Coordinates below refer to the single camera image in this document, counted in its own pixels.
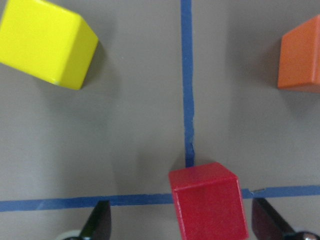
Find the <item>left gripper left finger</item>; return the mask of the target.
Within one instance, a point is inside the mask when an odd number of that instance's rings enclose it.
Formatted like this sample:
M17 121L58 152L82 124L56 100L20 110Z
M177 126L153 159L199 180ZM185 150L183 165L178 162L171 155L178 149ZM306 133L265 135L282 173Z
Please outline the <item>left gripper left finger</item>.
M109 200L99 201L82 228L81 240L109 240L112 231L111 205Z

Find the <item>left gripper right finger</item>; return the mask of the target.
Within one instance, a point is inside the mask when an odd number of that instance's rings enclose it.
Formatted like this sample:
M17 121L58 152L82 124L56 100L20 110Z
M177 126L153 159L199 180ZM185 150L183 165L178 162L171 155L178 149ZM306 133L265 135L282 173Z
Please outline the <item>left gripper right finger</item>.
M251 228L258 240L294 240L296 231L265 198L252 200Z

